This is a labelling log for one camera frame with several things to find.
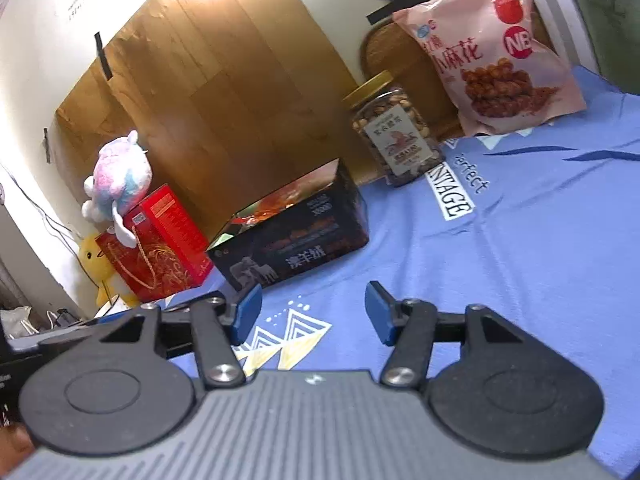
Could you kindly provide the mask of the yellow plush toy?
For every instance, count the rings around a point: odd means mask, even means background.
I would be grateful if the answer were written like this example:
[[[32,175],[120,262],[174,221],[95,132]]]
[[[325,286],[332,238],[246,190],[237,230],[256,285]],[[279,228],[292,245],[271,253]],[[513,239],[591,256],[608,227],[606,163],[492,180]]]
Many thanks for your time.
[[[84,270],[96,283],[98,294],[96,305],[99,308],[106,304],[114,304],[117,299],[122,300],[128,308],[135,308],[140,304],[126,282],[112,266],[103,250],[99,248],[96,237],[85,237],[79,246],[79,259]]]

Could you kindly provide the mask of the red gift box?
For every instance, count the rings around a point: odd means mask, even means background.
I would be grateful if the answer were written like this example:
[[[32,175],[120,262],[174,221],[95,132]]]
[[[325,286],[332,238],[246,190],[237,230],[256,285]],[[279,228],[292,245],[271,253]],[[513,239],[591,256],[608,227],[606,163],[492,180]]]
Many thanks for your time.
[[[96,244],[142,302],[198,287],[213,269],[205,236],[167,184],[125,214],[124,226],[136,236],[133,248],[109,232]]]

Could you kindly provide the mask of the blue printed cloth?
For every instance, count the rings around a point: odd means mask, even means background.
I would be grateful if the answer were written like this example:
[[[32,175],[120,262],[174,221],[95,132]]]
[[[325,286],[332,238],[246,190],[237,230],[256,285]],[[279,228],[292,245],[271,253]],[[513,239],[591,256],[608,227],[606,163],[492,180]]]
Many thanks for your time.
[[[366,185],[369,243],[266,286],[236,348],[250,382],[178,438],[93,479],[618,479],[639,463],[639,100],[576,70],[588,107],[530,133],[457,140],[401,188]],[[380,387],[390,349],[364,295],[378,281],[439,310],[484,304],[590,375],[604,416],[590,447],[548,463],[452,440],[413,393]]]

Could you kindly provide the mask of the pastel plush toy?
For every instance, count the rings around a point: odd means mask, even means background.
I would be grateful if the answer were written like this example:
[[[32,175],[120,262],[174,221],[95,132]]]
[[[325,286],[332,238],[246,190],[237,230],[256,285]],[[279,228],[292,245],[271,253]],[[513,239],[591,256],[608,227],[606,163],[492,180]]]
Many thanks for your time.
[[[137,237],[126,228],[124,215],[144,199],[153,175],[138,139],[137,130],[131,130],[99,149],[93,172],[84,182],[88,200],[81,206],[86,220],[112,222],[117,240],[128,248],[137,246]]]

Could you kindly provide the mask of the black open box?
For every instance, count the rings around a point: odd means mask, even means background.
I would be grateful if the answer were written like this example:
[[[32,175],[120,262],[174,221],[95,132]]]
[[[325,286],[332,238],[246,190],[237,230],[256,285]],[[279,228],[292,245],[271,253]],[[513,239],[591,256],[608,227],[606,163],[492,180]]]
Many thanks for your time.
[[[336,158],[237,211],[207,255],[239,290],[280,283],[368,241],[367,204]]]

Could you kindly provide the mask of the nut jar with gold lid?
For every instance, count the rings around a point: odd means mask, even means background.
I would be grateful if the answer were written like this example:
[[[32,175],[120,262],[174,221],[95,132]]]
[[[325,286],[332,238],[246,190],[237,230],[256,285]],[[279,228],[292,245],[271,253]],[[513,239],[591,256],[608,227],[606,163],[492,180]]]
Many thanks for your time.
[[[352,128],[368,144],[386,182],[406,185],[440,165],[444,154],[405,89],[388,70],[343,99]]]

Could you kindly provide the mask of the wooden board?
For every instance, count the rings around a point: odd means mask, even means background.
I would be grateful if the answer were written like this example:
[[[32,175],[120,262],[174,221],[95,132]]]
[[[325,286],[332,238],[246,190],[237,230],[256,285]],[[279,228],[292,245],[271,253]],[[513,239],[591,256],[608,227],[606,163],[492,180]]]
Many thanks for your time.
[[[146,0],[56,111],[56,168],[76,200],[99,149],[137,131],[156,184],[206,236],[334,158],[374,161],[350,128],[352,74],[302,0]]]

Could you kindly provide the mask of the pink twist snack bag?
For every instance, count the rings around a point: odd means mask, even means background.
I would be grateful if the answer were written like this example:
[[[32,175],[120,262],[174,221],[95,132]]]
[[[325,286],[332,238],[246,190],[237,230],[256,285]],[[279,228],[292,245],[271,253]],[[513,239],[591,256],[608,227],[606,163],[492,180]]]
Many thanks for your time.
[[[430,57],[466,136],[585,109],[570,66],[535,39],[532,7],[533,0],[431,0],[394,13]]]

